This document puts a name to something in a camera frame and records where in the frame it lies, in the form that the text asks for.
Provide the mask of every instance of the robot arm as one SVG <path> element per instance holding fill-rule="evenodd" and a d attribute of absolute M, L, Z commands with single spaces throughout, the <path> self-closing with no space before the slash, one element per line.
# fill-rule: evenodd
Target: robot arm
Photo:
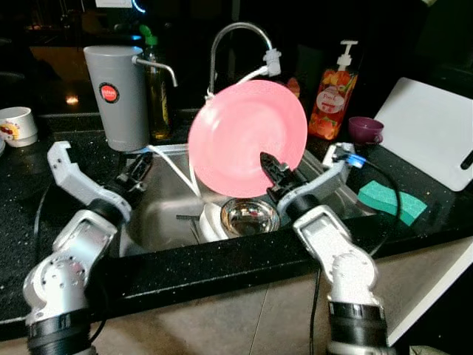
<path fill-rule="evenodd" d="M 95 354 L 84 292 L 95 264 L 129 220 L 132 207 L 127 200 L 139 202 L 145 189 L 141 180 L 152 161 L 151 154 L 141 155 L 107 186 L 110 191 L 71 163 L 68 148 L 68 142 L 54 143 L 48 161 L 56 183 L 87 208 L 74 215 L 53 243 L 53 253 L 24 281 L 24 298 L 31 307 L 26 321 L 31 354 Z"/>
<path fill-rule="evenodd" d="M 278 212 L 291 218 L 293 230 L 332 284 L 328 296 L 332 330 L 329 353 L 393 354 L 387 347 L 383 308 L 371 292 L 377 280 L 374 261 L 352 244 L 349 230 L 332 209 L 318 206 L 319 200 L 346 182 L 350 167 L 345 158 L 353 152 L 353 145 L 348 143 L 331 146 L 323 162 L 329 170 L 309 183 L 269 154 L 261 153 L 260 160 L 274 184 L 268 194 L 277 203 Z"/>

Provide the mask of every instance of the blue light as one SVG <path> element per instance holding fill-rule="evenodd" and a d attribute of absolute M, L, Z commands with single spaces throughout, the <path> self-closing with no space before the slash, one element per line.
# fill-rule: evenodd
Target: blue light
<path fill-rule="evenodd" d="M 139 7 L 136 3 L 136 0 L 132 0 L 133 6 L 135 7 L 136 10 L 140 11 L 141 13 L 145 13 L 146 10 L 143 9 L 142 7 Z"/>

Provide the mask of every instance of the sink basin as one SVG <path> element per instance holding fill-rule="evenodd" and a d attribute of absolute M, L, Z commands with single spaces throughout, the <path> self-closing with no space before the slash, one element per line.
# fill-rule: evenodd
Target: sink basin
<path fill-rule="evenodd" d="M 172 161 L 188 175 L 187 144 L 161 146 Z M 308 151 L 304 153 L 299 171 L 312 180 L 323 172 L 321 163 Z M 191 221 L 186 217 L 200 216 L 204 202 L 178 178 L 172 168 L 159 156 L 154 156 L 153 166 L 146 176 L 147 190 L 128 226 L 122 230 L 120 256 L 143 254 L 152 251 L 179 248 L 197 244 L 191 230 Z M 222 206 L 230 197 L 217 194 L 199 183 L 205 202 Z M 268 196 L 260 197 L 272 203 Z M 342 186 L 331 196 L 321 201 L 330 206 L 341 218 L 360 217 L 370 212 L 358 207 L 356 194 Z M 281 217 L 281 226 L 289 223 L 287 216 Z"/>

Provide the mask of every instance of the dark background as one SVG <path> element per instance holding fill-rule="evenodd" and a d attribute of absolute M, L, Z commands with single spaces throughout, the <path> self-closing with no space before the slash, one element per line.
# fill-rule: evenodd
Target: dark background
<path fill-rule="evenodd" d="M 96 112 L 82 49 L 94 44 L 143 46 L 137 27 L 158 35 L 180 83 L 172 109 L 200 107 L 208 86 L 210 47 L 219 29 L 251 21 L 282 52 L 283 73 L 296 76 L 301 101 L 313 105 L 320 75 L 336 65 L 343 39 L 355 39 L 358 84 L 348 115 L 374 116 L 401 77 L 473 97 L 473 1 L 137 0 L 146 9 L 96 8 L 94 0 L 15 0 L 0 5 L 0 106 L 32 106 L 40 113 Z M 217 55 L 217 91 L 262 65 L 265 47 L 238 30 Z M 68 106 L 65 97 L 77 95 Z"/>

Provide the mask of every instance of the green bottle cap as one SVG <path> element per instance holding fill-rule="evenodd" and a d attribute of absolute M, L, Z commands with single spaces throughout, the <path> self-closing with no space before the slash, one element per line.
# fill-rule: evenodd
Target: green bottle cap
<path fill-rule="evenodd" d="M 145 43 L 149 46 L 156 46 L 157 45 L 157 37 L 152 34 L 151 29 L 146 26 L 145 24 L 140 25 L 140 32 L 143 36 L 145 36 Z"/>

